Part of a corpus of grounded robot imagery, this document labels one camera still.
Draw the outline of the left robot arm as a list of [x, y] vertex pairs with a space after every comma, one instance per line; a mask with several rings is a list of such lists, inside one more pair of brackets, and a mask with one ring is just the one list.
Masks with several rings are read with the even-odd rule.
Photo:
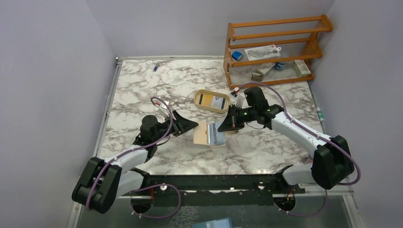
[[144, 195], [149, 190], [149, 181], [137, 166], [154, 156], [161, 140], [170, 135], [182, 135], [198, 125], [177, 111], [168, 114], [163, 123], [158, 122], [154, 115], [145, 116], [140, 133], [129, 149], [106, 159], [92, 157], [88, 160], [73, 189], [72, 200], [104, 214], [116, 198], [132, 190]]

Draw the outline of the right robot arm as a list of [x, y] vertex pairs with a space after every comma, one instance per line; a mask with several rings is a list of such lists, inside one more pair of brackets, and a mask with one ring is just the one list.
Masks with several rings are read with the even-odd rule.
[[274, 180], [274, 187], [280, 193], [286, 193], [298, 184], [317, 184], [330, 190], [335, 185], [344, 185], [343, 180], [354, 171], [357, 178], [361, 172], [352, 159], [348, 143], [338, 135], [331, 137], [322, 134], [292, 117], [286, 106], [270, 105], [260, 87], [251, 87], [244, 91], [248, 107], [232, 104], [227, 116], [218, 127], [218, 132], [236, 131], [245, 124], [257, 122], [264, 128], [276, 131], [301, 146], [312, 158], [312, 163], [289, 166], [278, 172], [280, 177]]

